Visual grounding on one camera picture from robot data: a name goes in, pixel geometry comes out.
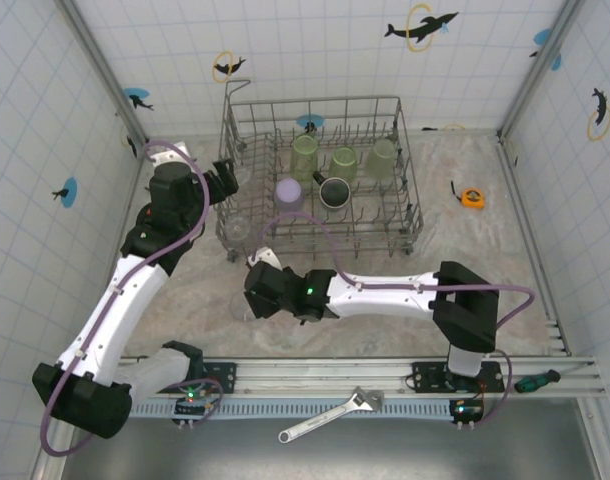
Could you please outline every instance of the gray floor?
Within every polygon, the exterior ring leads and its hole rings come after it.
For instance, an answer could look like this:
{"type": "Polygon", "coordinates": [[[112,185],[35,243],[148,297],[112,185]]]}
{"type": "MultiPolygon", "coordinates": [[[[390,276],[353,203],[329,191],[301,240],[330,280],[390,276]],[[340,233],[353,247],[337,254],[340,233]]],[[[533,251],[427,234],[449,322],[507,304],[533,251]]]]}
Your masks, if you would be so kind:
{"type": "Polygon", "coordinates": [[[597,478],[574,400],[511,401],[474,432],[420,420],[343,419],[282,445],[297,421],[130,420],[69,457],[72,480],[512,480],[597,478]]]}
{"type": "MultiPolygon", "coordinates": [[[[184,138],[201,168],[217,159],[214,138],[184,138]]],[[[357,274],[409,275],[436,271],[442,260],[463,263],[491,283],[535,287],[527,253],[492,140],[478,136],[432,136],[412,142],[412,158],[425,226],[414,253],[368,254],[348,258],[345,267],[357,274]],[[462,207],[449,182],[459,189],[478,187],[486,195],[484,210],[462,207]]],[[[145,166],[134,207],[148,201],[144,190],[152,167],[145,166]]],[[[133,208],[133,225],[138,208],[133,208]]],[[[208,356],[342,357],[444,355],[447,342],[431,323],[404,317],[353,317],[299,326],[289,315],[243,322],[230,312],[247,270],[231,264],[214,234],[215,215],[205,235],[179,263],[141,318],[126,355],[147,355],[168,340],[202,348],[208,356]]],[[[281,258],[303,274],[311,268],[331,268],[329,258],[281,258]]],[[[501,295],[501,314],[522,301],[521,295],[501,295]]],[[[511,354],[548,353],[545,313],[537,301],[507,324],[498,346],[511,354]]]]}

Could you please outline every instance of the screwdriver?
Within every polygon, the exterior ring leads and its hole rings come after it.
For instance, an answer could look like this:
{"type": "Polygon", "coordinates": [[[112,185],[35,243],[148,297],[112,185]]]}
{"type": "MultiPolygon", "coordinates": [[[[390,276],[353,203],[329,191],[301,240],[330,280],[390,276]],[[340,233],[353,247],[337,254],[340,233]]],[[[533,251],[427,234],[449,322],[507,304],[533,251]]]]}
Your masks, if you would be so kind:
{"type": "Polygon", "coordinates": [[[581,368],[593,364],[594,362],[588,362],[581,365],[575,365],[572,368],[563,370],[561,373],[557,372],[556,370],[549,370],[547,373],[541,373],[540,375],[529,375],[516,382],[514,384],[514,389],[518,393],[532,393],[545,385],[557,383],[561,379],[561,375],[567,375],[570,372],[580,370],[581,368]]]}

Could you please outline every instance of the metal frame pole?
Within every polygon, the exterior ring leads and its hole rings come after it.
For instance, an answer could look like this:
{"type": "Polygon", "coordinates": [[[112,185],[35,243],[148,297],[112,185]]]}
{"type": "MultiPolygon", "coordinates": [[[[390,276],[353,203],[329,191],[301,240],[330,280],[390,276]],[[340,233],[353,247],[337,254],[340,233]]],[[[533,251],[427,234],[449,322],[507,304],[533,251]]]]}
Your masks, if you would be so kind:
{"type": "Polygon", "coordinates": [[[538,52],[534,67],[527,75],[525,82],[512,102],[512,108],[507,117],[505,117],[503,126],[498,132],[500,138],[509,138],[518,125],[519,120],[527,109],[527,105],[529,105],[529,102],[534,97],[556,55],[560,53],[563,41],[567,37],[583,5],[585,5],[585,0],[567,0],[565,5],[563,5],[563,9],[556,22],[554,22],[547,42],[538,52]]]}
{"type": "Polygon", "coordinates": [[[92,32],[90,32],[80,10],[76,6],[75,0],[54,0],[54,2],[67,19],[70,30],[92,64],[92,68],[98,74],[103,87],[105,87],[105,91],[112,99],[112,103],[125,123],[129,138],[140,150],[146,142],[145,130],[143,130],[134,110],[125,98],[123,89],[98,47],[96,40],[94,40],[92,32]]]}

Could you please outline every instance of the black mug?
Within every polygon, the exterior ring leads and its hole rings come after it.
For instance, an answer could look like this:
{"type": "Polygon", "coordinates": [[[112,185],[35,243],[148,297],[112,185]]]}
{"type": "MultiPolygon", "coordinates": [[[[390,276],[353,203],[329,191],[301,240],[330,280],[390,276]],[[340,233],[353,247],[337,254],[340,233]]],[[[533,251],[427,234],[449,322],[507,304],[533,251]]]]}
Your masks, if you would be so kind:
{"type": "Polygon", "coordinates": [[[320,172],[314,172],[313,177],[321,186],[318,195],[327,210],[340,210],[347,205],[351,195],[349,183],[338,177],[325,178],[320,172]]]}

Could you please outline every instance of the purple cup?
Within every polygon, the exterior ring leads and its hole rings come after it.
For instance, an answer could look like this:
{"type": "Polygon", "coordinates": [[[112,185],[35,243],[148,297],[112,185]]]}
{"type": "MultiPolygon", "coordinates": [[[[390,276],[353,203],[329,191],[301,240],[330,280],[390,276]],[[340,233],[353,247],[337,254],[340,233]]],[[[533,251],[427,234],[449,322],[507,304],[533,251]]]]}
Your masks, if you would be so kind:
{"type": "Polygon", "coordinates": [[[284,178],[276,184],[274,203],[281,212],[296,212],[303,207],[305,195],[300,183],[293,178],[284,178]]]}

